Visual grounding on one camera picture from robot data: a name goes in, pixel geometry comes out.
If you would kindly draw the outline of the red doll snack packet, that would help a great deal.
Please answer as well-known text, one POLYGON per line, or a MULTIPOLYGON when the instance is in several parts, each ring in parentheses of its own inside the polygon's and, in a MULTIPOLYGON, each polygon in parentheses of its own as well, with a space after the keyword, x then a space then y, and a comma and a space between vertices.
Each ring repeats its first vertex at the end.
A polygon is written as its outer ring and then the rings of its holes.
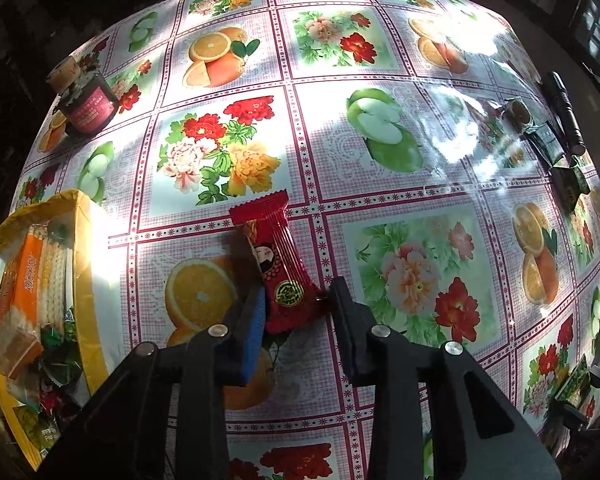
POLYGON ((265 328, 272 334, 296 330, 322 315, 322 291, 312 281, 287 219, 284 190, 230 208, 230 220, 247 239, 268 295, 265 328))

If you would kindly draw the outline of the orange wafer packet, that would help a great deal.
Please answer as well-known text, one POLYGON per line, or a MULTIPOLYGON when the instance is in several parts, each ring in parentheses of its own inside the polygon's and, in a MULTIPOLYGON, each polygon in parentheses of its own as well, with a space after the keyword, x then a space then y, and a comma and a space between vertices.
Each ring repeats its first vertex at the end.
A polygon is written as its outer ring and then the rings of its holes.
POLYGON ((0 286, 0 374, 16 379, 43 351, 38 327, 38 274, 45 224, 32 224, 0 286))

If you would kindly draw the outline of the white box with yellow rim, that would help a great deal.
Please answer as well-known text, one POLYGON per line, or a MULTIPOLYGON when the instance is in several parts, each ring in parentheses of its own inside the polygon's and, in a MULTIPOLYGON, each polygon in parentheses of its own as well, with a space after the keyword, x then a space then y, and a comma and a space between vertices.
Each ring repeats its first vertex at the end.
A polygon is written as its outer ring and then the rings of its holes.
POLYGON ((109 227, 78 190, 0 225, 0 408, 32 468, 124 358, 109 227))

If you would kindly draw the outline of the black flashlight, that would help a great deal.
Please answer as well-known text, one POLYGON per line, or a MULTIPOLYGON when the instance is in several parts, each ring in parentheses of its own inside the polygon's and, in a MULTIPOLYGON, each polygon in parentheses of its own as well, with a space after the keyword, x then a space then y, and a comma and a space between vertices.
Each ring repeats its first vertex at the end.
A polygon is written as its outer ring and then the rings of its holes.
POLYGON ((546 73, 543 77, 543 88, 548 102, 554 108, 562 124, 569 151, 573 155, 582 156, 585 153, 585 144, 562 78, 557 72, 546 73))

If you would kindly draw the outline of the red cartoon snack packet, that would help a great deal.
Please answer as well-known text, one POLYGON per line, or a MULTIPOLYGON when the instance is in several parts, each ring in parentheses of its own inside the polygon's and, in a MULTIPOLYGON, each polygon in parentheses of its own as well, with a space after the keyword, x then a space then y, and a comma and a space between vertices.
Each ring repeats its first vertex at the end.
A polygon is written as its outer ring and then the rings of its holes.
POLYGON ((55 416, 62 408, 64 401, 61 392, 46 375, 41 374, 38 380, 38 405, 48 416, 55 416))

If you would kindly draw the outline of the red labelled jar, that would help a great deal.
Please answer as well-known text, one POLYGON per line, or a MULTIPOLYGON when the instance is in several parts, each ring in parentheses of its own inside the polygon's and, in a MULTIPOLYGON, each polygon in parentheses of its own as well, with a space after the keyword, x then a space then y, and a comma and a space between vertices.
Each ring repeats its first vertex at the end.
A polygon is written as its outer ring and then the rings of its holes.
POLYGON ((81 136, 94 136, 117 113, 120 102, 99 70, 81 74, 61 93, 59 109, 81 136))

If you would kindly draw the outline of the floral fruit tablecloth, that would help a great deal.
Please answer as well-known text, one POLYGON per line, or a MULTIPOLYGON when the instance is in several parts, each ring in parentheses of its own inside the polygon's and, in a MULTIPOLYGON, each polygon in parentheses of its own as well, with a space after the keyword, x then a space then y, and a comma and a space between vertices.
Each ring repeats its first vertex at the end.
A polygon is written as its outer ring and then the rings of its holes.
POLYGON ((469 0, 166 0, 76 49, 122 110, 44 122, 15 208, 69 188, 110 223, 120 344, 178 341, 244 259, 231 206, 288 194, 312 280, 420 344, 460 338, 540 436, 600 359, 600 175, 565 212, 501 113, 554 126, 526 44, 469 0))

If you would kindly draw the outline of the dark green candy packet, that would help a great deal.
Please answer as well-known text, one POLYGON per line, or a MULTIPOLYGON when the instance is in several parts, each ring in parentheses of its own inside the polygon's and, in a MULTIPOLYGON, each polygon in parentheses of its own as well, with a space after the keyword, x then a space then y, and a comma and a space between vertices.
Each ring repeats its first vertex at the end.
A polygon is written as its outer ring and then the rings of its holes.
POLYGON ((565 212, 573 212, 580 197, 591 192, 581 167, 574 159, 569 166, 551 166, 550 180, 552 180, 554 192, 560 206, 565 212))

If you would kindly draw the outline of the green snack packet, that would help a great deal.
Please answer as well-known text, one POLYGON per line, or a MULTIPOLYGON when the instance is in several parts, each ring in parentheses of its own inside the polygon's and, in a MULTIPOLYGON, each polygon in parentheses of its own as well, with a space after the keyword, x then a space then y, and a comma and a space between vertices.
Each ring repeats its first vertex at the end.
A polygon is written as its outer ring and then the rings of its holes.
POLYGON ((58 387, 75 382, 83 372, 78 343, 65 339, 50 325, 42 328, 41 341, 41 370, 58 387))

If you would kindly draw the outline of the yellow green cracker packet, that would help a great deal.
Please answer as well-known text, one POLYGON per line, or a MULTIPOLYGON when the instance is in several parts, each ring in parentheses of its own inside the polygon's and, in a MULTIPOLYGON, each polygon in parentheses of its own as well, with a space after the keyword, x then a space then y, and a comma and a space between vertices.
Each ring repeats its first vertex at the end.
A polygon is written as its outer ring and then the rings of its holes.
POLYGON ((65 222, 53 220, 45 226, 38 272, 38 326, 50 325, 61 336, 65 333, 65 315, 72 260, 72 236, 65 222))

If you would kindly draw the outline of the small cork topped jar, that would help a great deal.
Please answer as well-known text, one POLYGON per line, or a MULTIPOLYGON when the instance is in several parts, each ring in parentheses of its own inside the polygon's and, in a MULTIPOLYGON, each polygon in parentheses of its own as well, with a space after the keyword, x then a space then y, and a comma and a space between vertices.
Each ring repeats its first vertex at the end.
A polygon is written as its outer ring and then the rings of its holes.
POLYGON ((56 94, 61 94, 79 78, 81 73, 79 63, 72 55, 68 55, 48 73, 46 82, 56 94))

